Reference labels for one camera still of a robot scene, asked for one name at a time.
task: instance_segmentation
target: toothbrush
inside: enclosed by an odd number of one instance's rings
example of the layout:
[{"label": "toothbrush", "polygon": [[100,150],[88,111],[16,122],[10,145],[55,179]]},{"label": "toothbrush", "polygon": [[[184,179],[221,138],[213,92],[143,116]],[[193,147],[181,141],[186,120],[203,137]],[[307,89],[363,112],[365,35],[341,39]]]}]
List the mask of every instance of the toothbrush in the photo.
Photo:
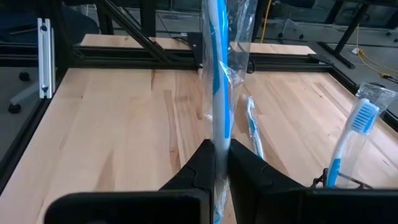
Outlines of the toothbrush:
[{"label": "toothbrush", "polygon": [[227,156],[231,144],[232,112],[228,91],[228,17],[224,0],[208,0],[213,49],[213,141],[216,147],[215,223],[221,221],[227,189]]},{"label": "toothbrush", "polygon": [[248,117],[249,131],[252,136],[251,139],[254,151],[256,152],[257,156],[259,156],[261,159],[264,159],[264,152],[262,151],[262,143],[259,130],[256,124],[256,120],[254,120],[254,100],[251,97],[248,97],[248,108],[246,111],[246,116]]},{"label": "toothbrush", "polygon": [[376,120],[379,108],[369,102],[368,99],[359,100],[353,112],[347,119],[333,156],[331,158],[328,175],[326,178],[326,186],[333,188],[336,183],[338,173],[340,171],[340,162],[346,149],[346,144],[353,133],[368,135]]}]

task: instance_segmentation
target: plastic bag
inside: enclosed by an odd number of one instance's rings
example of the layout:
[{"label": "plastic bag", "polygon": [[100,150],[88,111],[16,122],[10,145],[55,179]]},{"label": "plastic bag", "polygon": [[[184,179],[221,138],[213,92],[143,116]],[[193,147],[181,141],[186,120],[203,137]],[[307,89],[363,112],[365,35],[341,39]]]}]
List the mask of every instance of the plastic bag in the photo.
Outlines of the plastic bag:
[{"label": "plastic bag", "polygon": [[203,113],[216,146],[214,222],[228,199],[227,156],[234,107],[248,66],[257,0],[205,0],[203,15]]},{"label": "plastic bag", "polygon": [[[377,106],[379,108],[379,112],[377,115],[380,116],[380,114],[387,110],[388,106],[397,98],[398,93],[383,87],[379,87],[377,85],[363,83],[355,96],[356,102],[362,99],[368,99],[370,103]],[[341,174],[352,177],[356,162],[358,161],[358,158],[363,151],[369,134],[370,132],[365,135],[354,133],[350,136],[347,141],[346,150],[343,154],[343,157],[341,158]],[[347,188],[349,187],[349,180],[339,175],[336,179],[335,185],[339,188]]]},{"label": "plastic bag", "polygon": [[254,149],[253,153],[255,153],[261,159],[265,160],[264,151],[262,148],[262,142],[260,138],[260,132],[254,115],[255,111],[254,99],[253,97],[247,95],[242,96],[242,98],[246,103],[246,118],[249,127],[249,137]]}]

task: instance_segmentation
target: wooden table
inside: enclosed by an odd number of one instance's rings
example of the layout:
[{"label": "wooden table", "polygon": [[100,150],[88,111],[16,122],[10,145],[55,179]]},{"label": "wooden table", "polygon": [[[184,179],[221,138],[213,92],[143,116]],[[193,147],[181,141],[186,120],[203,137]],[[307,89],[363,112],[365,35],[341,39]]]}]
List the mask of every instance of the wooden table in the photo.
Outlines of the wooden table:
[{"label": "wooden table", "polygon": [[[137,47],[129,37],[106,35],[87,35],[83,44]],[[272,44],[252,44],[252,51],[312,53]],[[267,161],[310,185],[330,161],[353,96],[327,73],[256,72],[242,92],[256,102]],[[0,197],[0,223],[42,223],[48,205],[72,192],[157,190],[209,137],[201,94],[195,71],[69,69]],[[240,104],[234,137],[251,148]],[[356,177],[397,187],[397,146],[398,134],[379,120]],[[224,222],[235,222],[231,203]]]}]

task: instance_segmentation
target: floor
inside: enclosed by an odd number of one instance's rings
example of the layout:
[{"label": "floor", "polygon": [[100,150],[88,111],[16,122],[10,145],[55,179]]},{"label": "floor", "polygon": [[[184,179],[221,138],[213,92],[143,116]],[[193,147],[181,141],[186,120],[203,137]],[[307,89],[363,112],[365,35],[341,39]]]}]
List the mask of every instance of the floor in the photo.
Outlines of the floor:
[{"label": "floor", "polygon": [[[98,22],[96,16],[96,11],[94,8],[89,7],[83,10],[85,14],[93,18]],[[139,22],[139,11],[132,10],[131,14]],[[199,14],[193,13],[182,13],[179,12],[165,12],[158,11],[156,20],[157,36],[159,37],[170,37],[177,36],[181,32],[199,32],[201,23],[199,20]],[[266,30],[265,42],[277,44],[277,35],[282,29],[282,24],[270,24]],[[398,85],[387,80],[381,79],[379,75],[367,68],[364,65],[357,65],[354,70],[346,68],[344,65],[340,64],[335,58],[325,52],[315,41],[322,40],[329,43],[337,43],[346,27],[339,26],[325,26],[321,24],[300,24],[289,22],[287,29],[284,34],[285,44],[296,44],[296,45],[309,45],[318,54],[325,54],[334,61],[337,66],[344,71],[351,79],[357,83],[362,82],[378,82],[391,90],[398,91]],[[261,29],[257,34],[259,38],[261,36]],[[389,47],[370,47],[362,46],[366,51],[366,54],[376,60],[377,62],[389,67],[393,70],[398,70],[398,64],[396,64],[396,55],[398,55],[398,43],[394,42],[395,38],[398,38],[398,32],[392,31],[392,35],[387,36],[386,30],[377,29],[361,29],[359,33],[359,43],[360,45],[383,45]],[[123,30],[116,30],[115,34],[126,33]],[[299,39],[299,35],[303,34],[304,38]],[[356,36],[352,36],[349,40],[349,44],[356,43]],[[347,57],[354,63],[362,64],[358,56],[350,53],[354,49],[354,45],[347,45],[343,50],[343,55]],[[9,114],[7,112],[7,107],[9,105],[10,97],[17,94],[19,91],[29,86],[29,83],[23,83],[18,79],[18,73],[22,71],[23,68],[1,68],[0,75],[0,158],[4,155],[9,145],[15,138],[22,124],[30,114],[35,102],[38,99],[38,95],[33,95],[23,102],[22,111],[19,114]],[[31,72],[32,79],[37,80],[37,69],[29,69]],[[397,72],[391,72],[391,75],[397,77]],[[390,106],[390,110],[398,115],[398,101],[393,102]]]},{"label": "floor", "polygon": [[[36,82],[39,77],[37,68],[0,68],[0,72],[0,158],[2,158],[39,100],[39,92],[20,103],[22,109],[19,114],[10,114],[7,111],[9,100]],[[31,81],[20,81],[19,72],[29,72]]]}]

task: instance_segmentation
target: chair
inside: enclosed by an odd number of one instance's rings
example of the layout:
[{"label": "chair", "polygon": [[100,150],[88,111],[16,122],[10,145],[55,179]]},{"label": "chair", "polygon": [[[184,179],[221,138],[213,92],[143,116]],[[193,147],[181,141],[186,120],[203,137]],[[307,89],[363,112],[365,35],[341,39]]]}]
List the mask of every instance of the chair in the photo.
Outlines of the chair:
[{"label": "chair", "polygon": [[[293,6],[293,7],[300,7],[300,8],[306,8],[306,9],[311,9],[314,4],[315,4],[315,0],[278,0],[275,5],[273,10],[275,10],[277,8],[278,3],[282,3],[282,4],[286,4],[289,6]],[[280,24],[282,23],[282,31],[278,34],[278,38],[283,38],[286,27],[288,22],[291,22],[292,24],[294,24],[294,26],[297,26],[296,23],[294,21],[292,21],[290,19],[290,15],[292,14],[292,12],[289,12],[289,15],[287,16],[286,19],[270,19],[269,23],[276,23],[276,24]],[[300,34],[299,39],[303,39],[304,38],[304,34]]]},{"label": "chair", "polygon": [[[89,17],[68,7],[62,7],[63,16],[67,23],[69,38],[73,44],[79,44],[86,34],[99,34],[96,22]],[[37,44],[37,16],[33,12],[1,12],[0,11],[0,40],[3,42]],[[21,72],[19,79],[30,81],[29,74]],[[19,113],[20,102],[39,90],[39,83],[30,87],[10,99],[8,111]]]}]

